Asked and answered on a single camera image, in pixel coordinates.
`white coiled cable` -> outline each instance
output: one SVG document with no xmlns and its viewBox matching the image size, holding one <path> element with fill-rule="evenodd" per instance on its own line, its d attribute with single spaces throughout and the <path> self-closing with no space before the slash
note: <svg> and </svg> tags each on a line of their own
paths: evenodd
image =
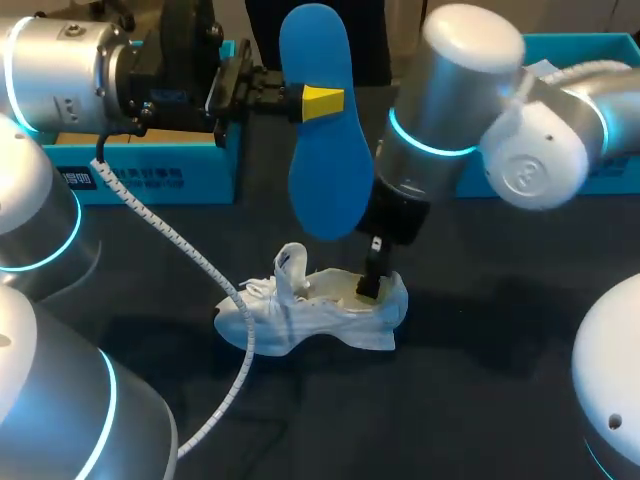
<svg viewBox="0 0 640 480">
<path fill-rule="evenodd" d="M 626 63 L 616 62 L 614 60 L 594 60 L 592 62 L 584 62 L 578 65 L 573 65 L 572 67 L 568 67 L 558 72 L 545 75 L 544 77 L 540 77 L 540 80 L 548 83 L 549 85 L 553 85 L 554 83 L 558 83 L 560 81 L 572 80 L 584 75 L 607 72 L 621 72 L 624 70 L 629 70 L 630 68 L 631 67 Z"/>
<path fill-rule="evenodd" d="M 227 280 L 204 256 L 202 256 L 189 242 L 187 242 L 178 232 L 176 232 L 171 226 L 169 226 L 164 220 L 158 217 L 155 213 L 149 210 L 140 200 L 138 200 L 129 190 L 118 180 L 118 177 L 109 168 L 106 162 L 100 162 L 98 159 L 94 159 L 91 162 L 91 166 L 100 175 L 100 177 L 106 182 L 107 186 L 113 190 L 113 192 L 120 197 L 127 206 L 129 206 L 135 213 L 142 217 L 149 225 L 154 227 L 158 232 L 168 238 L 174 245 L 187 254 L 194 262 L 200 266 L 207 274 L 216 282 L 224 292 L 229 295 L 233 303 L 236 304 L 238 310 L 242 314 L 245 323 L 247 324 L 247 350 L 244 356 L 244 361 L 238 372 L 238 376 L 231 385 L 229 393 L 224 397 L 220 406 L 211 415 L 209 420 L 193 435 L 185 444 L 178 449 L 178 458 L 182 458 L 189 453 L 200 441 L 211 431 L 211 429 L 218 423 L 218 421 L 225 414 L 233 400 L 236 398 L 238 391 L 242 387 L 251 363 L 253 362 L 253 356 L 255 352 L 255 322 L 251 312 L 247 308 L 246 303 L 240 297 L 238 291 L 233 287 L 231 282 Z"/>
</svg>

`white shoelace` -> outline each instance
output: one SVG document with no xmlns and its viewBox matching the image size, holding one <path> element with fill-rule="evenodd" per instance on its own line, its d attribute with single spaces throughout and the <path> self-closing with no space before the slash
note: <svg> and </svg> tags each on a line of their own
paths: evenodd
<svg viewBox="0 0 640 480">
<path fill-rule="evenodd" d="M 249 280 L 242 282 L 240 286 L 245 287 L 252 297 L 263 300 L 273 296 L 275 293 L 276 277 L 250 278 Z"/>
</svg>

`blue insole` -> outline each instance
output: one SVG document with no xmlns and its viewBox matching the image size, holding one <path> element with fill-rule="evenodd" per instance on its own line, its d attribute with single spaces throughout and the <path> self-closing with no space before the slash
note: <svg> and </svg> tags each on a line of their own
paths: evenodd
<svg viewBox="0 0 640 480">
<path fill-rule="evenodd" d="M 345 91 L 344 111 L 297 126 L 289 196 L 304 230 L 335 240 L 355 229 L 373 185 L 373 160 L 360 127 L 349 40 L 338 14 L 325 5 L 293 10 L 280 31 L 287 85 Z"/>
</svg>

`yellow clamp pad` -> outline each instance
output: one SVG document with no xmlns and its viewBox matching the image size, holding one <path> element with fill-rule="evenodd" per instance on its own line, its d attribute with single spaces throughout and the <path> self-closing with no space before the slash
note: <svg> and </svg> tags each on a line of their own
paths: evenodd
<svg viewBox="0 0 640 480">
<path fill-rule="evenodd" d="M 302 91 L 303 122 L 342 111 L 344 111 L 344 90 L 304 86 Z"/>
</svg>

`white shoe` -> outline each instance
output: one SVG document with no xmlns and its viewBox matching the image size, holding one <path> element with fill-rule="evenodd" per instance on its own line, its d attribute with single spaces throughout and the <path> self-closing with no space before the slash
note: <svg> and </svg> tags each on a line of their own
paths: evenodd
<svg viewBox="0 0 640 480">
<path fill-rule="evenodd" d="M 356 294 L 359 275 L 330 268 L 306 275 L 307 249 L 285 245 L 275 276 L 251 279 L 240 292 L 256 322 L 256 353 L 281 357 L 305 338 L 329 334 L 366 350 L 394 350 L 393 330 L 407 314 L 409 296 L 400 275 L 381 280 L 378 300 Z M 230 344 L 246 349 L 247 328 L 230 298 L 217 307 L 215 327 Z"/>
</svg>

